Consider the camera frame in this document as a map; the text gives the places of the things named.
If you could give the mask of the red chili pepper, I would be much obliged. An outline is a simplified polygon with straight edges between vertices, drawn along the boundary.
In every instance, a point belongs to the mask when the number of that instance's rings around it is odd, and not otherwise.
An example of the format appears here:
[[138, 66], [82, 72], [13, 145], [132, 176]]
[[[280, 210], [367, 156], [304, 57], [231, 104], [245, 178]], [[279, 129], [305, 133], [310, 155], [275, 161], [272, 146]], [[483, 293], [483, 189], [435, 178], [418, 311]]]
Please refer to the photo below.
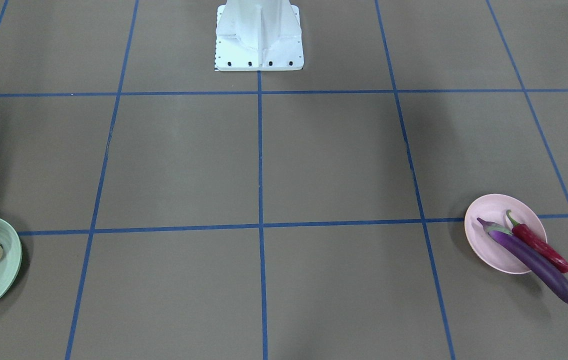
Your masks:
[[561, 274], [568, 273], [568, 261], [558, 253], [552, 246], [537, 235], [531, 228], [524, 223], [519, 223], [511, 216], [511, 209], [506, 210], [506, 218], [511, 223], [511, 232], [517, 239], [523, 241], [536, 253], [549, 261]]

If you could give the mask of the purple eggplant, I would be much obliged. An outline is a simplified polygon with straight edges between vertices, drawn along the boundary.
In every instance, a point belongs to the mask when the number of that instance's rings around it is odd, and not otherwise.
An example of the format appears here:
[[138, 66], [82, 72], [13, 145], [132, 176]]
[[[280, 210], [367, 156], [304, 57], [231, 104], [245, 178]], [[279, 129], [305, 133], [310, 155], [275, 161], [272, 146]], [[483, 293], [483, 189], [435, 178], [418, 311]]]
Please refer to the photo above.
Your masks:
[[549, 260], [503, 225], [482, 218], [476, 221], [494, 242], [526, 265], [561, 301], [568, 304], [568, 279]]

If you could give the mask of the pink plate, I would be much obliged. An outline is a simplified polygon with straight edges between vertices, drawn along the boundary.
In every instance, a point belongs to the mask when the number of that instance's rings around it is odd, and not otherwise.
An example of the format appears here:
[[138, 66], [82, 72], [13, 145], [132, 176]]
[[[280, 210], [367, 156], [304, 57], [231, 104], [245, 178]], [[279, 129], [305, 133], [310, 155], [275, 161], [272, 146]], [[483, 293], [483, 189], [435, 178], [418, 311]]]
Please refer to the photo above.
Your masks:
[[528, 274], [530, 268], [494, 241], [478, 222], [478, 218], [482, 218], [511, 229], [512, 223], [506, 214], [508, 210], [517, 223], [527, 225], [544, 242], [549, 241], [538, 215], [528, 205], [512, 196], [495, 193], [478, 197], [467, 208], [463, 221], [467, 242], [483, 262], [497, 271], [510, 275]]

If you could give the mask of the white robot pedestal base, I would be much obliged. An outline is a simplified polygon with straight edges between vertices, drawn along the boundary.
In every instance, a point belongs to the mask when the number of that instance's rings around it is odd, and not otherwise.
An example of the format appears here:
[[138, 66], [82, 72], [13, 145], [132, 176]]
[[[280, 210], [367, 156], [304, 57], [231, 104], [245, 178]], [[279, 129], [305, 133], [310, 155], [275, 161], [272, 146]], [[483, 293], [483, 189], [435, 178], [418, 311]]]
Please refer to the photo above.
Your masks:
[[304, 68], [300, 9], [289, 0], [228, 0], [216, 16], [215, 71]]

